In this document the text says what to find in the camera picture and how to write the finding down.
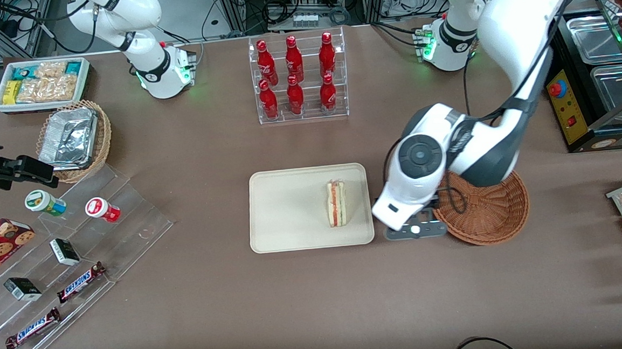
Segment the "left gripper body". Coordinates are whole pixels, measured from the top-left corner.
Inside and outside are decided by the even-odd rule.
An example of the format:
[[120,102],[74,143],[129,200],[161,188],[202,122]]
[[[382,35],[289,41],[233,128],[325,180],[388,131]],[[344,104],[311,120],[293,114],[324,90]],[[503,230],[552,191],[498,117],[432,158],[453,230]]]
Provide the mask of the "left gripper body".
[[398,183],[385,184],[371,212],[388,228],[400,231],[412,216],[429,204],[438,186],[438,183],[406,186]]

